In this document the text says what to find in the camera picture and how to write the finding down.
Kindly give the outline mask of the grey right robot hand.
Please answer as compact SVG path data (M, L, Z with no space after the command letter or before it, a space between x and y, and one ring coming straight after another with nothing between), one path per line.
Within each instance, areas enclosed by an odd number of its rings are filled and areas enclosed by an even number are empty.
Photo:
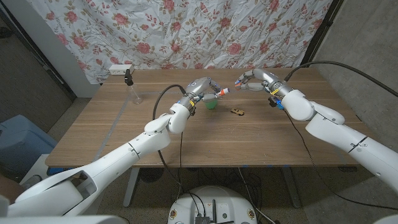
M250 91L265 90L271 95L282 98L294 90L287 84L283 83L278 76L260 68L244 72L235 81L235 89Z

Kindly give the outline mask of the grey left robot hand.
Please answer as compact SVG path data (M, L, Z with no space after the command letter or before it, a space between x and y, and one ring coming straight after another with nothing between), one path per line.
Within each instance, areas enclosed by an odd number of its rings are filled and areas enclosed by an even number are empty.
M186 87L185 93L178 103L191 109L196 103L202 101L211 110L216 106L218 98L227 93L229 93L228 88L222 88L210 77L198 78Z

